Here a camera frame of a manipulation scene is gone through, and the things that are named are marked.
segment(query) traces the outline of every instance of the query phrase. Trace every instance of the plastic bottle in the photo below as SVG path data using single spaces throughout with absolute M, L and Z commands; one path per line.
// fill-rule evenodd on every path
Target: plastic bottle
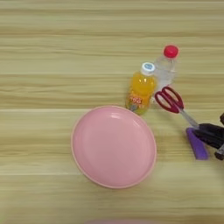
M 126 108 L 138 115 L 143 114 L 150 106 L 150 99 L 157 87 L 157 80 L 154 76 L 155 66 L 145 62 L 142 69 L 134 73 L 129 93 L 126 99 Z
M 172 80 L 175 76 L 175 64 L 179 53 L 179 49 L 175 45 L 167 45 L 164 48 L 164 54 L 159 57 L 154 65 L 156 67 L 156 77 L 157 77 L 157 91 L 160 91 L 163 87 L 172 84 Z

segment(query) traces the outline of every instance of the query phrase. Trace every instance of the bottle cap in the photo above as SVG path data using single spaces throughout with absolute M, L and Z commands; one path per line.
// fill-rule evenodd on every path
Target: bottle cap
M 175 45 L 167 45 L 164 49 L 164 56 L 174 59 L 179 53 L 179 49 Z
M 155 66 L 150 62 L 144 62 L 142 64 L 142 70 L 141 73 L 147 76 L 152 75 L 152 73 L 155 71 Z

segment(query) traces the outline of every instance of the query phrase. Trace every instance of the orange juice bottle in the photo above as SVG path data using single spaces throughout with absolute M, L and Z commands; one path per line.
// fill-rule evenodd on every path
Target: orange juice bottle
M 143 114 L 150 106 L 150 99 L 157 87 L 157 80 L 154 76 L 155 66 L 145 62 L 142 69 L 134 73 L 129 93 L 126 99 L 126 108 L 138 115 Z

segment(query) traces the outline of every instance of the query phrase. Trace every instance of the wood grain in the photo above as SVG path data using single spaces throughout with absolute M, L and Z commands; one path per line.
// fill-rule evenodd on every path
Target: wood grain
M 187 123 L 152 105 L 157 164 L 114 191 L 86 179 L 70 149 L 90 109 L 123 106 L 131 75 L 179 46 L 174 87 L 200 123 L 224 109 L 224 1 L 0 0 L 0 222 L 146 219 L 222 224 L 224 167 L 195 161 Z

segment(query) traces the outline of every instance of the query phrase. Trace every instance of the bottle label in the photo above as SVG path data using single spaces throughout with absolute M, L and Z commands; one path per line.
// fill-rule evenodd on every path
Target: bottle label
M 131 111 L 147 109 L 149 106 L 149 101 L 149 95 L 142 97 L 138 94 L 135 94 L 133 90 L 129 92 L 129 109 Z

